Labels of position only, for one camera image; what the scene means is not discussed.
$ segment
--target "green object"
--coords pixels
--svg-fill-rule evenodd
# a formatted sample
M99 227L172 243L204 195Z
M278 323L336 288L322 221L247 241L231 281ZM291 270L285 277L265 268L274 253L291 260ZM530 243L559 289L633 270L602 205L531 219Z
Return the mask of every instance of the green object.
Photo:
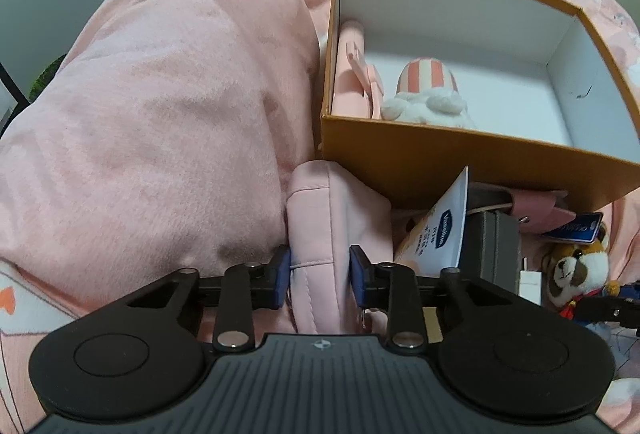
M29 92L29 101L31 103L36 101L36 98L40 96L40 93L44 91L44 88L46 88L49 85L50 81L53 80L53 77L56 76L56 73L60 68L60 64L62 64L62 61L65 59L65 57L66 54L55 59L33 83L33 85L31 86L31 91Z

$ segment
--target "pink comforter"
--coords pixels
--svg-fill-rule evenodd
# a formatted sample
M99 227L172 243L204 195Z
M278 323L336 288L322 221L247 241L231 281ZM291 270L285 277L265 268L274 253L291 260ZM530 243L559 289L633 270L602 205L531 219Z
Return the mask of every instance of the pink comforter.
M625 11L568 1L638 94ZM313 156L328 11L329 0L106 0L94 14L0 141L2 434L42 416L26 362L43 334L168 271L220 274L285 240L289 175ZM606 212L612 278L640 278L640 192ZM259 322L293 330L286 310ZM639 386L620 382L602 417L638 432Z

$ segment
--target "vaseline logo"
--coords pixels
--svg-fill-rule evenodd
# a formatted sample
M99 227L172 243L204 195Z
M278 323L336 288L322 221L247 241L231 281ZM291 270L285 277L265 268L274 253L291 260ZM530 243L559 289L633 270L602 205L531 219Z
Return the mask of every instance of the vaseline logo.
M443 212L440 217L438 232L436 233L436 248L440 248L441 246L444 246L444 244L447 242L447 239L449 239L452 222L453 222L453 216L451 215L451 210L447 210L446 212Z

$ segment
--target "metal screw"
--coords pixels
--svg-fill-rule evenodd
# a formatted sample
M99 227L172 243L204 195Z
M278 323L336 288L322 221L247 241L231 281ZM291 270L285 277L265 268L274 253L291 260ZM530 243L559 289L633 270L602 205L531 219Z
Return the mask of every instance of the metal screw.
M424 344L424 338L412 331L402 331L394 335L393 342L399 348L419 348Z
M249 341L249 335L242 331L225 331L218 335L218 343L226 348L241 348Z

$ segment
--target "open box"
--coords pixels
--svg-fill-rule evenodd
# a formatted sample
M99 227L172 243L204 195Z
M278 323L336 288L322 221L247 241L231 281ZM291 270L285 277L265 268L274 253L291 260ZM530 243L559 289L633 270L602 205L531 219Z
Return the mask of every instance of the open box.
M453 72L477 131L331 114L337 40L364 25L385 99L412 59ZM429 208L465 165L472 181L565 189L577 212L640 186L640 111L609 49L563 0L332 0L321 151L398 208Z

